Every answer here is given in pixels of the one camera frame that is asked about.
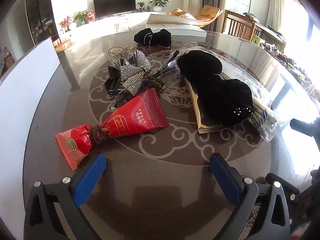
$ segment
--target dark display cabinet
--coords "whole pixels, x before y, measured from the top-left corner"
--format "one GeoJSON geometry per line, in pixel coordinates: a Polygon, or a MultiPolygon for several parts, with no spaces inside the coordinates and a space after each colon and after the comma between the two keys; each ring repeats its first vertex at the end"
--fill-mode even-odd
{"type": "Polygon", "coordinates": [[[59,39],[53,18],[51,0],[26,0],[26,11],[35,44],[48,37],[51,37],[52,41],[59,39]]]}

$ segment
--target white cabinet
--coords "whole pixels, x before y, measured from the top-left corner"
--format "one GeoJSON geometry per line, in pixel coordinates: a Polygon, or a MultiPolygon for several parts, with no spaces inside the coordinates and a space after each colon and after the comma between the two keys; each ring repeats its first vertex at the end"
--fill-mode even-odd
{"type": "Polygon", "coordinates": [[[106,35],[127,32],[130,30],[143,30],[146,28],[146,23],[150,14],[166,15],[166,12],[142,12],[142,13],[127,13],[119,16],[112,16],[101,19],[89,24],[81,25],[73,30],[70,30],[60,35],[61,42],[71,40],[90,41],[106,35]]]}

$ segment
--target gold round label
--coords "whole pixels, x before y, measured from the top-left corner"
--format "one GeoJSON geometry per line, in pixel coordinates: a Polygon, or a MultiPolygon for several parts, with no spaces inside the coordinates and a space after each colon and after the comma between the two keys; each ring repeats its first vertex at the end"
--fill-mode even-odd
{"type": "Polygon", "coordinates": [[[75,140],[73,140],[72,138],[69,138],[68,144],[69,144],[71,151],[75,152],[78,149],[78,146],[77,146],[75,140]]]}

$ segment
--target black velvet bow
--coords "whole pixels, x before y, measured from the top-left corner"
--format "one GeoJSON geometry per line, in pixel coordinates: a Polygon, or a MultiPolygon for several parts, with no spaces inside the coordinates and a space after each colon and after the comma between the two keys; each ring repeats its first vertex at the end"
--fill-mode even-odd
{"type": "Polygon", "coordinates": [[[165,48],[171,47],[171,33],[165,29],[153,33],[150,28],[139,31],[134,36],[134,41],[140,45],[160,46],[165,48]]]}
{"type": "Polygon", "coordinates": [[[223,125],[234,125],[253,112],[252,93],[238,79],[223,80],[220,60],[201,50],[191,50],[180,56],[178,67],[196,88],[205,113],[223,125]]]}

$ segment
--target round table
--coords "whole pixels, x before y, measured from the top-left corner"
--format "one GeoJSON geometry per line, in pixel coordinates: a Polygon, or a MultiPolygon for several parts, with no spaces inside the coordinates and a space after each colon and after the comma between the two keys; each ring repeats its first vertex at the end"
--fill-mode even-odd
{"type": "MultiPolygon", "coordinates": [[[[108,49],[133,45],[135,32],[117,33],[86,44],[73,44],[59,55],[61,65],[51,78],[31,125],[24,168],[25,204],[36,180],[56,183],[74,173],[68,168],[55,134],[82,124],[102,123],[114,98],[103,87],[111,64],[108,49]]],[[[200,135],[184,81],[160,92],[170,123],[166,129],[109,139],[91,152],[102,152],[107,168],[87,204],[86,218],[102,239],[213,239],[232,213],[208,168],[213,152],[243,176],[253,179],[273,172],[300,189],[311,184],[310,170],[320,164],[312,137],[292,130],[288,121],[311,122],[317,109],[293,76],[254,43],[208,32],[206,40],[172,37],[170,49],[139,46],[153,69],[177,49],[201,46],[244,69],[270,92],[279,117],[274,137],[264,141],[243,121],[222,131],[200,135]]],[[[67,235],[66,220],[58,214],[67,235]]]]}

